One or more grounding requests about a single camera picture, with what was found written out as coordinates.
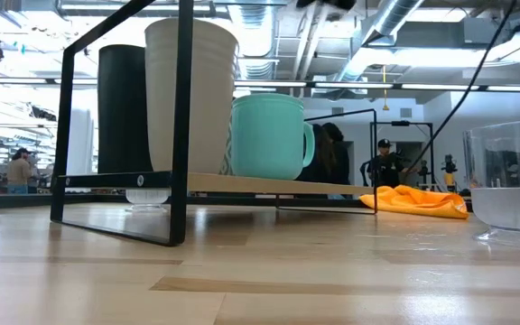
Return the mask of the teal mug with handle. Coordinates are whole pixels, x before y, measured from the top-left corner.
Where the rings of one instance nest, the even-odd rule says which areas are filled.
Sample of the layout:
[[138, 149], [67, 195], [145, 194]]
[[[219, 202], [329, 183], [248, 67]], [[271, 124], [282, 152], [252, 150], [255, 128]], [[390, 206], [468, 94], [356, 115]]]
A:
[[253, 94], [233, 101], [230, 166], [236, 176], [293, 181], [311, 164], [314, 151], [300, 99]]

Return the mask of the grey patterned mug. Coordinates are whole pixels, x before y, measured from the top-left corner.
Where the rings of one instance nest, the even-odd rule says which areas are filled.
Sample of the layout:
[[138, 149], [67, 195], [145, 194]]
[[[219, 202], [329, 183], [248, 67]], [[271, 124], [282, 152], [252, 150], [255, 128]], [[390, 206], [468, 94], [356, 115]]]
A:
[[225, 152], [223, 155], [223, 160], [222, 160], [222, 164], [221, 164], [221, 168], [220, 168], [220, 172], [219, 172], [222, 175], [232, 175], [233, 174], [233, 171], [231, 168], [231, 151], [232, 151], [232, 120], [229, 120]]

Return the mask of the tall cream ribbed cup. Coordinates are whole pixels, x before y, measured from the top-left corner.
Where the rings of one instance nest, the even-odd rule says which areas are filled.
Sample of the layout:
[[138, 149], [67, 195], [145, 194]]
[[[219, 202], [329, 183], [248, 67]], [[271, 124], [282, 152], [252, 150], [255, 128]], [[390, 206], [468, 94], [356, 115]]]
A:
[[[149, 154], [156, 172], [172, 169], [178, 20], [166, 18], [145, 32]], [[220, 25], [193, 22], [190, 88], [190, 172], [220, 172], [228, 140], [237, 38]]]

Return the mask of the tall black cup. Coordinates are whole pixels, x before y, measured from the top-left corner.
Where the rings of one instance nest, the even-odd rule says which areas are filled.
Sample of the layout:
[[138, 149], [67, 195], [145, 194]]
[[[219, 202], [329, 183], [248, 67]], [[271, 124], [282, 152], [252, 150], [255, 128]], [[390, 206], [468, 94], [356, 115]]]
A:
[[99, 173], [150, 172], [144, 48], [108, 45], [97, 73]]

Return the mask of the person with long hair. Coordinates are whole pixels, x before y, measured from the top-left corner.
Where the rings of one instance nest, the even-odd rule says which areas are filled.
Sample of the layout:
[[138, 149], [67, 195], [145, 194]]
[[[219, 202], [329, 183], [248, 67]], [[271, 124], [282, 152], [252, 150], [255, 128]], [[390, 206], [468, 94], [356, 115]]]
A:
[[321, 125], [313, 124], [312, 130], [315, 136], [315, 151], [311, 163], [302, 169], [297, 181], [335, 183], [337, 159], [333, 142]]

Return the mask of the person in dark top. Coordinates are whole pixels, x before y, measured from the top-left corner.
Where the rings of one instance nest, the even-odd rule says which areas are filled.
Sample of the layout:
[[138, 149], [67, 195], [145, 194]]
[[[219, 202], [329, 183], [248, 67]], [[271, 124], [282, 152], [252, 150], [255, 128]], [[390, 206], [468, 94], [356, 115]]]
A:
[[333, 123], [326, 123], [323, 128], [331, 140], [335, 158], [330, 172], [330, 183], [349, 185], [350, 161], [348, 149], [344, 145], [344, 135]]

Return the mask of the small clear glass cup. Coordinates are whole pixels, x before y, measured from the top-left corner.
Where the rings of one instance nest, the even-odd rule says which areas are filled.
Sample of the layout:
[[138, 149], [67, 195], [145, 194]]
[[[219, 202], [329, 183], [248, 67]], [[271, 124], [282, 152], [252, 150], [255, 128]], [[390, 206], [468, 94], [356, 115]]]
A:
[[125, 198], [130, 203], [128, 212], [153, 212], [164, 210], [163, 204], [170, 197], [168, 190], [126, 190]]

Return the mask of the person with cap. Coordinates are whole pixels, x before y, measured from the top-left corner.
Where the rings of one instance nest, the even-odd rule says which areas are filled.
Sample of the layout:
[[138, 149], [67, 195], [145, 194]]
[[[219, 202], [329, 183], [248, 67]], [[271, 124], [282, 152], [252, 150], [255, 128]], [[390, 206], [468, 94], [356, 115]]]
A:
[[373, 159], [364, 162], [360, 166], [363, 183], [368, 186], [366, 177], [371, 181], [371, 186], [387, 186], [394, 188], [401, 184], [400, 176], [406, 172], [418, 172], [416, 167], [404, 167], [401, 157], [390, 151], [392, 144], [387, 139], [381, 139], [377, 143], [379, 154]]

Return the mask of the orange cloth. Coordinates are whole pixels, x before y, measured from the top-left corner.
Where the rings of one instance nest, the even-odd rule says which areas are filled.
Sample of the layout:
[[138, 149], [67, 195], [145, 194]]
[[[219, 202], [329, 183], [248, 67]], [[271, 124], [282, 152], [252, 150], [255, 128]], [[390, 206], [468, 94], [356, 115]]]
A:
[[455, 193], [418, 190], [405, 185], [381, 186], [376, 195], [361, 195], [359, 199], [371, 209], [377, 207], [394, 213], [455, 219], [469, 217], [465, 200]]

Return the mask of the yellow and black device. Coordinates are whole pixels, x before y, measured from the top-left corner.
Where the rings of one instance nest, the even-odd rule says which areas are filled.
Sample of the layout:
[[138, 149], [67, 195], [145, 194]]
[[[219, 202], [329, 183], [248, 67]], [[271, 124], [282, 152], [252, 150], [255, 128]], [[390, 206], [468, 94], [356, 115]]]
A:
[[441, 170], [444, 171], [443, 180], [444, 185], [448, 192], [457, 192], [457, 185], [454, 177], [454, 173], [458, 170], [456, 163], [451, 154], [444, 156], [444, 162], [442, 163]]

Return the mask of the person in tan top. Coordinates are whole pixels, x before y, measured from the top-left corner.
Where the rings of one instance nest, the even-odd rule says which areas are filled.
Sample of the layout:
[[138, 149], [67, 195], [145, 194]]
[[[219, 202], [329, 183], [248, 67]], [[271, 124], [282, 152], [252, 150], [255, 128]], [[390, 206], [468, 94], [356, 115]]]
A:
[[29, 151], [18, 149], [8, 164], [7, 192], [9, 194], [27, 194], [28, 180], [32, 177], [31, 165], [28, 162]]

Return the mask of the clear glass bowl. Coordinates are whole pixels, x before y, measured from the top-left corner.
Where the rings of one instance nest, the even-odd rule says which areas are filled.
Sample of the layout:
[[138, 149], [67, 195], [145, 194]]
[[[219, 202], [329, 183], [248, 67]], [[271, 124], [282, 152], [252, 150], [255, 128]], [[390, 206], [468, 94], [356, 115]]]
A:
[[487, 224], [481, 243], [520, 247], [520, 121], [463, 135], [473, 214]]

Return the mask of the black metal frame stand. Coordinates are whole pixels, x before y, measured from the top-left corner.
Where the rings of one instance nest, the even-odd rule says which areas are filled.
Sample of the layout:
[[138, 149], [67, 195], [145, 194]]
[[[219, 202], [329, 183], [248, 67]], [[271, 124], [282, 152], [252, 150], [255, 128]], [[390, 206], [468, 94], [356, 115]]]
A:
[[370, 140], [369, 140], [370, 153], [373, 153], [373, 145], [377, 143], [377, 135], [378, 135], [377, 126], [378, 125], [390, 125], [390, 126], [394, 126], [394, 127], [408, 127], [408, 126], [414, 125], [421, 132], [423, 131], [421, 129], [421, 125], [426, 126], [428, 128], [428, 134], [426, 135], [427, 152], [429, 153], [429, 157], [430, 157], [430, 168], [428, 169], [428, 175], [431, 177], [430, 184], [435, 185], [437, 183], [437, 181], [436, 181], [436, 176], [434, 174], [434, 172], [435, 172], [434, 148], [433, 148], [433, 144], [431, 143], [431, 140], [434, 136], [433, 123], [410, 122], [410, 121], [406, 121], [406, 120], [390, 121], [390, 122], [378, 122], [378, 121], [370, 122], [369, 127], [368, 127], [369, 136], [370, 136]]

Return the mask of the silver ceiling air duct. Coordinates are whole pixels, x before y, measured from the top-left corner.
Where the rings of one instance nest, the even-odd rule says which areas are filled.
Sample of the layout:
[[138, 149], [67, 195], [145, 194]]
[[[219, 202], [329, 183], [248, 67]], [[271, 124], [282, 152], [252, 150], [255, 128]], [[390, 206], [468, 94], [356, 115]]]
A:
[[378, 39], [394, 37], [423, 2], [424, 0], [383, 0], [375, 14], [358, 23], [357, 29], [350, 39], [348, 60], [334, 80], [357, 81], [372, 64], [365, 48]]

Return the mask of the black table edge rail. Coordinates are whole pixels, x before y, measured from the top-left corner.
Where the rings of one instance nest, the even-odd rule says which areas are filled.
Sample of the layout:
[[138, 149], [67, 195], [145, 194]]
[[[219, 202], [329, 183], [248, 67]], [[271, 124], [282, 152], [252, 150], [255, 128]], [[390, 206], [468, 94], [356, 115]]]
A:
[[[0, 194], [0, 209], [25, 208], [37, 206], [50, 206], [51, 194], [24, 194], [8, 195]], [[65, 204], [76, 203], [127, 203], [125, 195], [121, 194], [97, 194], [97, 193], [68, 193], [64, 198]], [[221, 205], [221, 206], [255, 206], [255, 207], [298, 207], [298, 208], [366, 208], [367, 205], [360, 200], [325, 200], [325, 199], [286, 199], [284, 196], [277, 198], [252, 198], [252, 197], [188, 197], [189, 205]]]

